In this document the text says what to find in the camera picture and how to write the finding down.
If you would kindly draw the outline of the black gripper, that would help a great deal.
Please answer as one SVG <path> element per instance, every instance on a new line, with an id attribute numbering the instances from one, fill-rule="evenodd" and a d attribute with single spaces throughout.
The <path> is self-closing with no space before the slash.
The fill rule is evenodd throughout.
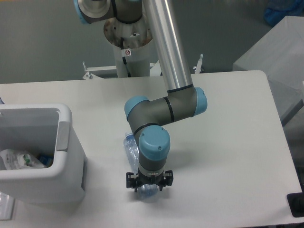
<path id="1" fill-rule="evenodd" d="M 157 185 L 159 186 L 159 191 L 162 191 L 164 187 L 171 186 L 173 183 L 173 171 L 165 171 L 159 176 L 152 175 L 150 177 L 145 176 L 143 173 L 138 172 L 134 174 L 133 172 L 126 173 L 126 187 L 128 189 L 134 189 L 134 192 L 137 192 L 139 186 L 148 184 L 148 185 Z"/>

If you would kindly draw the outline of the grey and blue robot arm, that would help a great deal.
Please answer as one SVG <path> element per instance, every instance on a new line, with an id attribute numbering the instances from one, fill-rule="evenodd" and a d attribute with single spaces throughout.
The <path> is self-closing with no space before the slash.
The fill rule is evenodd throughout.
<path id="1" fill-rule="evenodd" d="M 104 36 L 114 48 L 119 77 L 148 76 L 148 49 L 155 48 L 165 92 L 154 98 L 144 92 L 124 105 L 126 120 L 138 147 L 137 165 L 126 174 L 126 186 L 171 186 L 173 172 L 165 169 L 171 147 L 165 126 L 207 109 L 204 91 L 195 87 L 187 64 L 171 0 L 76 0 L 79 19 L 104 22 Z"/>

